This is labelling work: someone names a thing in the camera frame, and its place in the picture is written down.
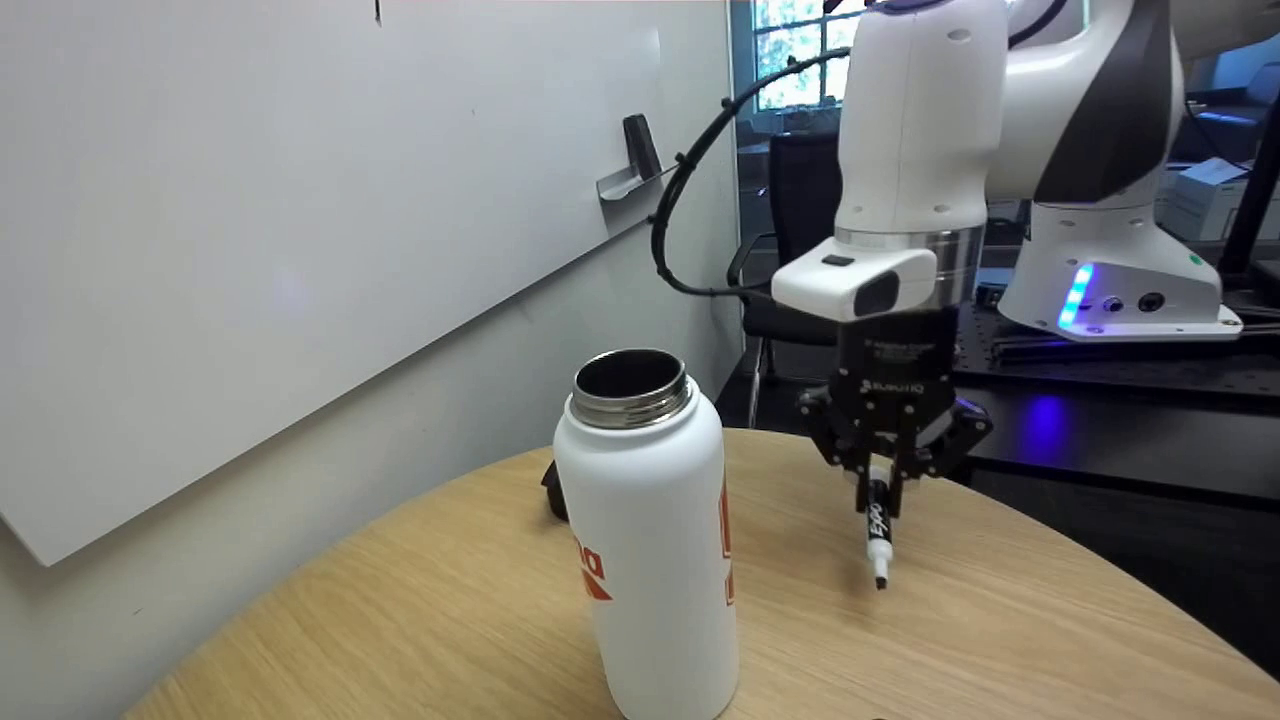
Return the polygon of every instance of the whiteboard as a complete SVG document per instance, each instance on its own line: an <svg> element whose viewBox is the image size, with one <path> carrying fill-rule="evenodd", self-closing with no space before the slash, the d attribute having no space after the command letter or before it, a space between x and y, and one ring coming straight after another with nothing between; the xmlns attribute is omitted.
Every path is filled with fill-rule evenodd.
<svg viewBox="0 0 1280 720"><path fill-rule="evenodd" d="M5 524L58 565L599 242L686 7L0 5Z"/></svg>

